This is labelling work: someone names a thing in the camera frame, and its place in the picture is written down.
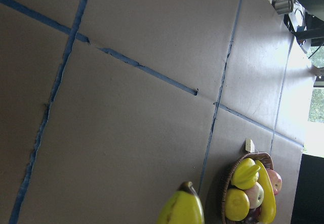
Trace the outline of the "yellow banana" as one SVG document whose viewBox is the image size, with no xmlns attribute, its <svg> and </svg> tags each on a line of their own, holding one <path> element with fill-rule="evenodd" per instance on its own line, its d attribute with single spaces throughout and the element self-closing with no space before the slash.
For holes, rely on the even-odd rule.
<svg viewBox="0 0 324 224">
<path fill-rule="evenodd" d="M 203 207 L 191 181 L 179 186 L 161 209 L 156 223 L 205 223 Z"/>
<path fill-rule="evenodd" d="M 264 199 L 261 204 L 261 212 L 259 216 L 259 222 L 272 223 L 276 216 L 276 201 L 271 185 L 271 181 L 265 166 L 261 161 L 256 160 L 256 165 L 260 167 L 258 183 L 261 185 L 264 191 Z"/>
</svg>

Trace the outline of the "paper basket tag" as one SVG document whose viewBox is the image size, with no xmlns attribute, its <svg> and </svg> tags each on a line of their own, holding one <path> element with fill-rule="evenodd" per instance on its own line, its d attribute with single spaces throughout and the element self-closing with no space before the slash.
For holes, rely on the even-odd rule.
<svg viewBox="0 0 324 224">
<path fill-rule="evenodd" d="M 255 152 L 255 144 L 252 139 L 245 140 L 245 150 L 249 153 Z"/>
</svg>

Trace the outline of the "brown wicker basket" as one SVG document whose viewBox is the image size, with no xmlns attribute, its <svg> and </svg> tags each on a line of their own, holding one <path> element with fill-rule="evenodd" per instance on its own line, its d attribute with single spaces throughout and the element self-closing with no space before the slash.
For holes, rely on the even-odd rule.
<svg viewBox="0 0 324 224">
<path fill-rule="evenodd" d="M 230 183 L 230 178 L 233 176 L 234 171 L 237 169 L 238 165 L 247 158 L 251 158 L 253 160 L 259 160 L 265 167 L 265 169 L 270 169 L 273 170 L 273 162 L 272 159 L 270 157 L 270 155 L 268 153 L 265 152 L 260 152 L 260 153 L 247 153 L 243 156 L 241 156 L 240 158 L 238 158 L 231 166 L 229 166 L 221 180 L 220 180 L 220 197 L 219 197 L 219 202 L 220 202 L 220 215 L 222 218 L 222 223 L 227 223 L 227 224 L 234 224 L 234 223 L 243 223 L 242 220 L 240 221 L 233 221 L 228 219 L 225 216 L 225 198 L 226 198 L 226 194 L 228 192 L 229 189 L 234 188 L 234 185 L 232 185 Z"/>
</svg>

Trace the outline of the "yellow lemon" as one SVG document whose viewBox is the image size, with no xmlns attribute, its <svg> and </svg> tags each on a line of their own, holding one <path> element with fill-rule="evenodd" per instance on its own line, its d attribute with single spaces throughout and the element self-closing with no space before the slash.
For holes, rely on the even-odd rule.
<svg viewBox="0 0 324 224">
<path fill-rule="evenodd" d="M 243 190 L 231 188 L 225 197 L 225 217 L 231 221 L 246 218 L 250 209 L 250 201 Z"/>
</svg>

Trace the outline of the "yellow green apple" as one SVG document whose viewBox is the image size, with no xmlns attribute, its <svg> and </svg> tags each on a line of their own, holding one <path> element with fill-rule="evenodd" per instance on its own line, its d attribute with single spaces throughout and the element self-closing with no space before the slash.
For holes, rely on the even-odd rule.
<svg viewBox="0 0 324 224">
<path fill-rule="evenodd" d="M 264 190 L 262 186 L 256 182 L 251 188 L 244 190 L 250 202 L 250 209 L 258 208 L 264 200 Z"/>
</svg>

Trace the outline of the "red pink apple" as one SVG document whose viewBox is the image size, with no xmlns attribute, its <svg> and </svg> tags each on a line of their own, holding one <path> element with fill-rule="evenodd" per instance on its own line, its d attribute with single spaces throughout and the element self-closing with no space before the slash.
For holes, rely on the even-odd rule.
<svg viewBox="0 0 324 224">
<path fill-rule="evenodd" d="M 272 169 L 266 169 L 271 185 L 272 185 L 272 189 L 273 189 L 273 193 L 274 195 L 278 195 L 281 191 L 282 188 L 282 179 L 281 176 L 274 170 Z"/>
</svg>

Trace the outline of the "dark purple fruit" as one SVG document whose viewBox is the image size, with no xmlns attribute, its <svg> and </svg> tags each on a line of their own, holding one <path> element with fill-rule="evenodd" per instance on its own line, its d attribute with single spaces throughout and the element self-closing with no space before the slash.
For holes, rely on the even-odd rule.
<svg viewBox="0 0 324 224">
<path fill-rule="evenodd" d="M 242 223 L 245 224 L 254 224 L 259 223 L 259 216 L 261 213 L 261 207 L 257 207 L 254 209 L 250 209 L 248 215 L 245 217 L 245 219 L 242 221 Z"/>
</svg>

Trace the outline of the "small metal cup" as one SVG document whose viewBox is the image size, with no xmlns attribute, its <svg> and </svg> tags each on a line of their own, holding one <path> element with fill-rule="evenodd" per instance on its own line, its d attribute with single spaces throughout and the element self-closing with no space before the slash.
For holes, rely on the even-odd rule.
<svg viewBox="0 0 324 224">
<path fill-rule="evenodd" d="M 289 14 L 293 11 L 293 0 L 276 0 L 273 3 L 274 9 L 279 15 Z"/>
</svg>

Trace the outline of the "black monitor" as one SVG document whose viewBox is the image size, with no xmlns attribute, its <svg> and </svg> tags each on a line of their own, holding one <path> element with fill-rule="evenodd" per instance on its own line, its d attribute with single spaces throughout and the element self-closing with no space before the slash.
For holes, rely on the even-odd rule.
<svg viewBox="0 0 324 224">
<path fill-rule="evenodd" d="M 297 0 L 307 11 L 309 15 L 313 15 L 323 21 L 323 3 L 324 0 Z"/>
</svg>

